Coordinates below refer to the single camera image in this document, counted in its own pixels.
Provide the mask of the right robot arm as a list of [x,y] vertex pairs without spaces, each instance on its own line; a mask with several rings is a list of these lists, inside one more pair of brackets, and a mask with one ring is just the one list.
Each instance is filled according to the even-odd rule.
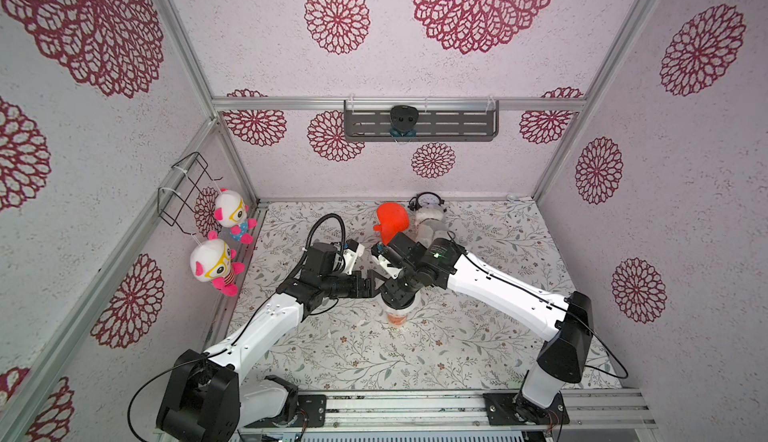
[[398,233],[372,254],[389,274],[380,287],[387,307],[408,308],[421,289],[439,287],[505,313],[543,341],[518,393],[524,407],[548,409],[563,386],[581,381],[593,339],[592,303],[585,294],[563,296],[531,286],[446,238],[424,246]]

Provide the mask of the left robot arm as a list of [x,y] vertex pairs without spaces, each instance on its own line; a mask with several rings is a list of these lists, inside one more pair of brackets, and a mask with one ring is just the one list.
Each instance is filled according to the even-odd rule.
[[233,334],[202,353],[177,359],[156,417],[156,427],[179,441],[228,441],[243,426],[292,419],[295,385],[274,376],[245,378],[273,345],[326,299],[369,299],[373,279],[359,270],[316,280],[287,279]]

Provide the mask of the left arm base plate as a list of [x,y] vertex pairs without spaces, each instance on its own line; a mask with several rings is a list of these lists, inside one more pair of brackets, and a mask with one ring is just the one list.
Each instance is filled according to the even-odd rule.
[[325,425],[327,397],[299,393],[290,397],[288,408],[278,416],[261,419],[245,425],[248,429],[302,429],[320,428]]

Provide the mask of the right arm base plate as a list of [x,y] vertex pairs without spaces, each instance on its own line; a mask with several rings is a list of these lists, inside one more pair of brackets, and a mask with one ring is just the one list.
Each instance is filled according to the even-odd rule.
[[567,425],[570,418],[563,395],[558,392],[553,402],[541,408],[525,400],[518,392],[487,392],[482,394],[488,422],[491,426]]

